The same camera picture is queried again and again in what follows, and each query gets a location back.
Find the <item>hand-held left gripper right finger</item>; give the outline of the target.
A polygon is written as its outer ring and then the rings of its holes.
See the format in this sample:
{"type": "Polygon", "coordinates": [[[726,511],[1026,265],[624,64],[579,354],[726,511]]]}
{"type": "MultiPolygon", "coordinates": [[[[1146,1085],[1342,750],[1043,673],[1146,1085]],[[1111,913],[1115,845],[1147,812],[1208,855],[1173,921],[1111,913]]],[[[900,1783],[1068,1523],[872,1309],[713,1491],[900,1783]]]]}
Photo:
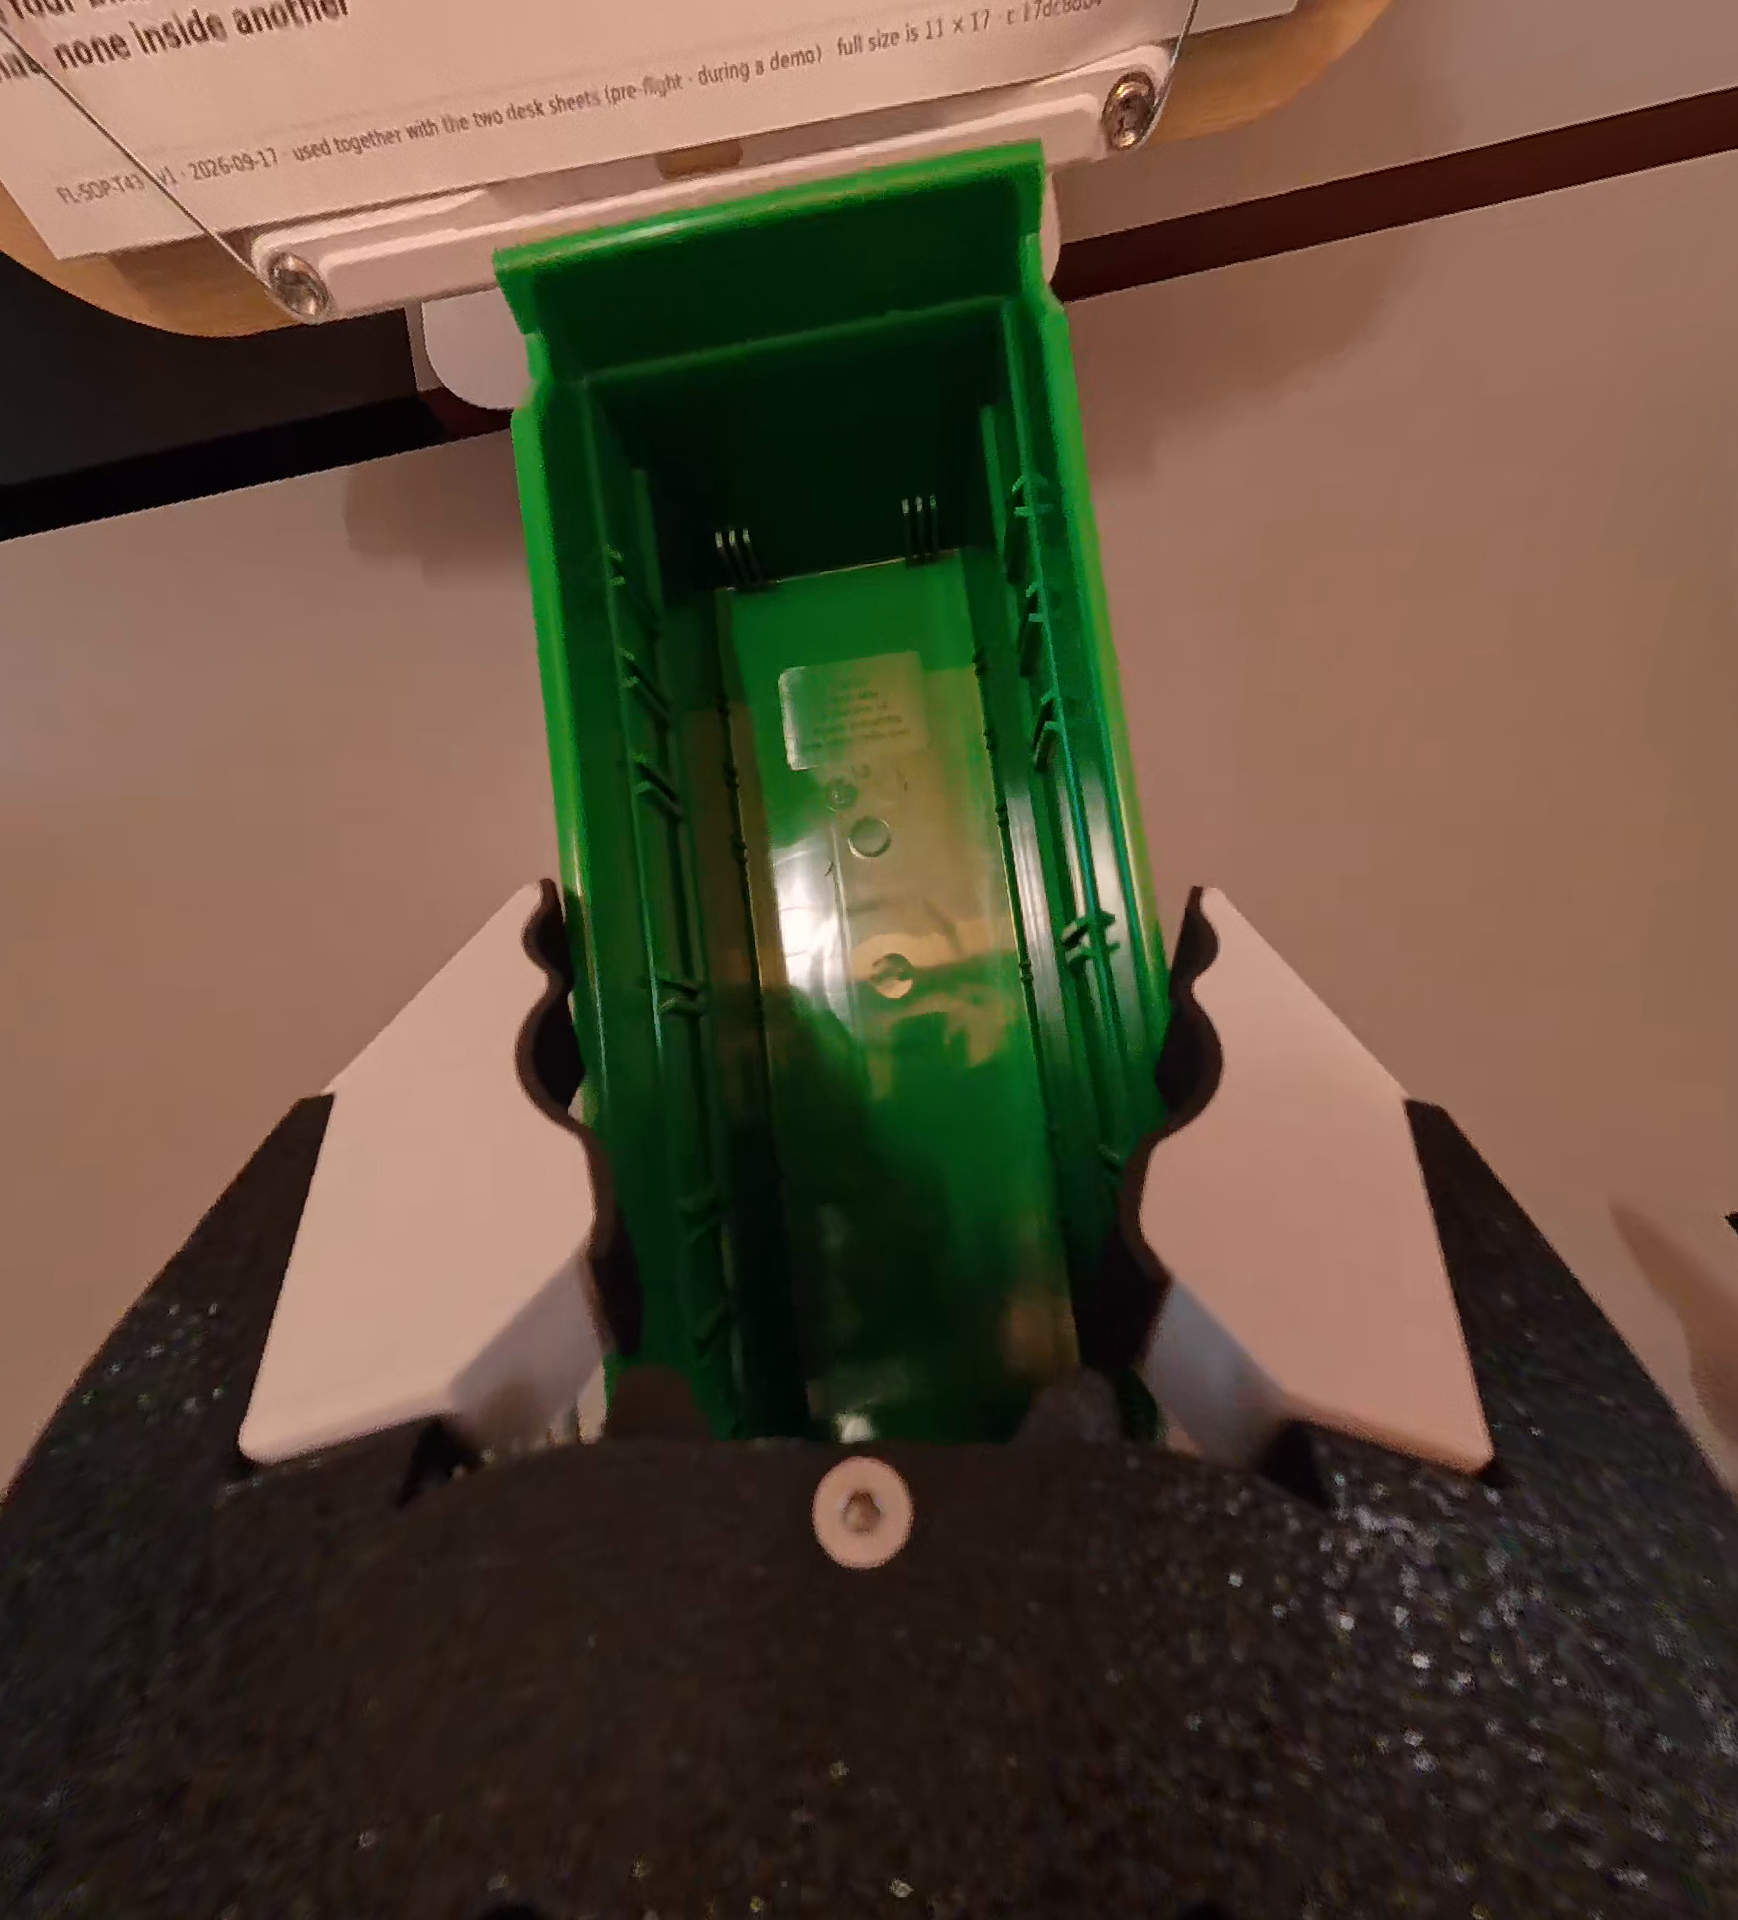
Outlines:
{"type": "Polygon", "coordinates": [[[1123,1176],[1102,1369],[1201,1459],[1324,1427],[1464,1476],[1494,1459],[1404,1085],[1214,887],[1186,907],[1123,1176]]]}

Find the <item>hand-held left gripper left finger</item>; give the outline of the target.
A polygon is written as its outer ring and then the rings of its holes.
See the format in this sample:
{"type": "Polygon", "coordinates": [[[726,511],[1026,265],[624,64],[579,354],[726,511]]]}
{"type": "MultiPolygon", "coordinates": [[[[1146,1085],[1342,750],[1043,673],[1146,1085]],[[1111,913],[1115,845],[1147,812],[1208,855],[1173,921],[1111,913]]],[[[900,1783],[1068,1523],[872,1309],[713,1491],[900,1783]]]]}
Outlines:
{"type": "Polygon", "coordinates": [[[563,900],[520,887],[328,1082],[238,1449],[277,1468],[439,1423],[481,1455],[595,1438],[638,1330],[611,1174],[552,1089],[563,900]]]}

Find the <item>green plastic bin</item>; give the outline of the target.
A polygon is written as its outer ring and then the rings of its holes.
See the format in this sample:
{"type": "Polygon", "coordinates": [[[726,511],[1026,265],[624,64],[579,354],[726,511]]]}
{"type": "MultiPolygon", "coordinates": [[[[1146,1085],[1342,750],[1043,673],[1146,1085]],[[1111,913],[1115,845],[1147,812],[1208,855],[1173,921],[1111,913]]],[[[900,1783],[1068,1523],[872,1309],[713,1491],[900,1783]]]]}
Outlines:
{"type": "Polygon", "coordinates": [[[503,251],[617,1361],[720,1439],[990,1442],[1161,1125],[1032,146],[503,251]]]}

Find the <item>grey desk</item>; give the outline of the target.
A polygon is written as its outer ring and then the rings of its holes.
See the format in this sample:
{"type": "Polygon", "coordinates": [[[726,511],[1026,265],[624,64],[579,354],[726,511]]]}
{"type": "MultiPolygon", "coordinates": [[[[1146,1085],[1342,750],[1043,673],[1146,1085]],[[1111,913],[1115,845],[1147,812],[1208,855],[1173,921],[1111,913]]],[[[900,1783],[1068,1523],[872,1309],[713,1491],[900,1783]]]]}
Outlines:
{"type": "MultiPolygon", "coordinates": [[[[1394,4],[1072,180],[1166,917],[1445,1104],[1738,1496],[1738,4],[1394,4]]],[[[397,323],[0,257],[0,1491],[282,1113],[554,869],[516,483],[397,323]]]]}

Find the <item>instruction sheet on wooden board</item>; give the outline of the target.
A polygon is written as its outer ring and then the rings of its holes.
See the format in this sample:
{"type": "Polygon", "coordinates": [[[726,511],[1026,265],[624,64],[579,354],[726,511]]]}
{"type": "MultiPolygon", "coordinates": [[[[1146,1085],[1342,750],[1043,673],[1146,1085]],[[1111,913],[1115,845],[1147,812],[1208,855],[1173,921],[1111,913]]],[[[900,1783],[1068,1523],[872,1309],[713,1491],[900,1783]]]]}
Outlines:
{"type": "MultiPolygon", "coordinates": [[[[1184,36],[1150,125],[1125,151],[1233,131],[1287,105],[1344,59],[1388,1],[1302,1],[1268,17],[1184,36]]],[[[302,317],[258,288],[249,264],[187,238],[137,251],[54,256],[0,180],[0,253],[90,308],[197,340],[253,338],[302,317]]]]}

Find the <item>printed instruction sheet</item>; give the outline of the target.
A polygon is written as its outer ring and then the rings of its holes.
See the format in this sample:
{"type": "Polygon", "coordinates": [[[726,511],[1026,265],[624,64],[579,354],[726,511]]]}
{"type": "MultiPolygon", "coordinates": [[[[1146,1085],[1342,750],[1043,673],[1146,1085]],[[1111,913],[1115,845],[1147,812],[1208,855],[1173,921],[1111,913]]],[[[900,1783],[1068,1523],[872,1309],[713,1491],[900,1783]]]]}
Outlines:
{"type": "Polygon", "coordinates": [[[11,1],[0,181],[56,256],[1049,78],[1289,4],[11,1]]]}

